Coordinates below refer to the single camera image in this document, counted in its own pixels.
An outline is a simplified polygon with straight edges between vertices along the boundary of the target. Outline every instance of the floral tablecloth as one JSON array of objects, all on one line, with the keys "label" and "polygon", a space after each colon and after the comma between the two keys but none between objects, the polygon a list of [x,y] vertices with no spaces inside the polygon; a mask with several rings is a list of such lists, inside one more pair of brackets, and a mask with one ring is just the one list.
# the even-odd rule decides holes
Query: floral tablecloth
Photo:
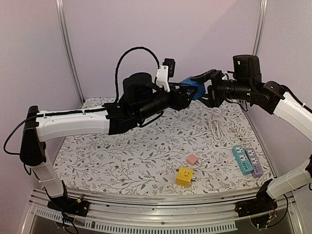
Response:
[{"label": "floral tablecloth", "polygon": [[[90,98],[83,108],[112,102],[113,98]],[[255,179],[243,175],[224,137],[216,142],[207,119],[214,115],[236,145],[241,140],[233,129],[245,128],[252,139],[264,174]],[[190,154],[199,161],[186,162]],[[115,136],[80,135],[65,139],[54,163],[67,186],[93,192],[132,195],[189,195],[219,193],[259,187],[272,178],[269,164],[252,128],[238,105],[224,102],[207,108],[194,101],[182,111],[165,110],[164,115],[145,128],[135,128]],[[194,170],[189,188],[175,184],[180,167]]]}]

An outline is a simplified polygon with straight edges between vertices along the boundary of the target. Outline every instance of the blue block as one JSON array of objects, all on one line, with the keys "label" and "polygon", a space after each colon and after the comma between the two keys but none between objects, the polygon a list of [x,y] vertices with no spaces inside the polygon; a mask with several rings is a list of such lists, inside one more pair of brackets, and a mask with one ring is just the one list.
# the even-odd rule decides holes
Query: blue block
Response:
[{"label": "blue block", "polygon": [[203,83],[198,83],[196,81],[191,80],[191,77],[186,78],[185,80],[180,82],[181,86],[196,86],[198,88],[197,93],[193,97],[193,100],[197,100],[200,97],[202,97],[206,90],[205,90],[205,85]]}]

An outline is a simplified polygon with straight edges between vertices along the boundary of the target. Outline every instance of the white bracket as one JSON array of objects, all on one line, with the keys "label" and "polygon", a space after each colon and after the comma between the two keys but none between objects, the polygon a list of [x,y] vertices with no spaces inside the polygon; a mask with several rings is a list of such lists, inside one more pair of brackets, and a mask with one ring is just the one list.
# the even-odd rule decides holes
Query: white bracket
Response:
[{"label": "white bracket", "polygon": [[156,74],[156,85],[168,93],[170,92],[169,83],[168,83],[168,66],[160,66]]}]

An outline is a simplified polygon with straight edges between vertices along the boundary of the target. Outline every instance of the metal pole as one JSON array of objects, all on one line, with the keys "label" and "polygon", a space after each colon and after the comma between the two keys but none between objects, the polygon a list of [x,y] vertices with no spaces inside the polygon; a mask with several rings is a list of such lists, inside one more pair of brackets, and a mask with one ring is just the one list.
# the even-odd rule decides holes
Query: metal pole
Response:
[{"label": "metal pole", "polygon": [[253,45],[253,55],[258,55],[259,53],[265,17],[267,14],[267,7],[268,7],[268,0],[261,0],[257,33],[255,36],[254,45]]},{"label": "metal pole", "polygon": [[67,60],[68,60],[68,65],[70,72],[72,74],[74,86],[78,95],[78,98],[80,102],[83,104],[85,101],[85,98],[83,96],[82,88],[80,85],[80,81],[78,78],[75,62],[74,62],[74,57],[72,53],[72,49],[70,46],[69,38],[68,38],[68,31],[67,31],[67,25],[66,25],[66,20],[65,20],[65,12],[64,12],[64,6],[63,6],[63,0],[56,0],[56,5],[57,5],[57,11],[58,11],[58,20],[59,20],[59,26],[63,38],[63,43],[65,47],[65,52],[67,55]]}]

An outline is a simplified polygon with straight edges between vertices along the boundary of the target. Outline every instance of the white coiled cable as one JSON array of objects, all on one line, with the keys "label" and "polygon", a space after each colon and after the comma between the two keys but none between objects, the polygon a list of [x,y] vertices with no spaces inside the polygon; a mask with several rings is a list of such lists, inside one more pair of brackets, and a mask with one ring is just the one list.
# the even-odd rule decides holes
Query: white coiled cable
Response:
[{"label": "white coiled cable", "polygon": [[210,128],[210,131],[212,132],[214,136],[214,140],[216,142],[220,142],[223,140],[223,136],[226,137],[226,139],[234,145],[234,143],[230,140],[230,138],[227,136],[227,134],[223,130],[223,124],[222,121],[217,119],[214,115],[209,115],[208,118],[208,126]]},{"label": "white coiled cable", "polygon": [[[217,119],[216,116],[214,115],[209,115],[209,118],[208,118],[208,126],[209,126],[209,129],[210,131],[212,132],[213,136],[214,136],[214,140],[216,142],[221,142],[223,140],[223,136],[225,136],[225,138],[233,145],[237,145],[237,144],[234,144],[230,138],[228,137],[228,135],[224,132],[223,130],[223,124],[222,124],[222,121]],[[251,144],[251,138],[247,132],[246,129],[242,128],[242,127],[235,127],[233,128],[232,130],[233,134],[239,138],[241,140],[241,145],[245,148],[248,148],[250,147],[250,144]]]},{"label": "white coiled cable", "polygon": [[241,142],[241,145],[244,147],[244,148],[248,148],[250,147],[250,144],[252,142],[248,132],[246,129],[244,128],[234,128],[233,129],[233,133],[236,137],[238,137],[239,139],[242,140]]}]

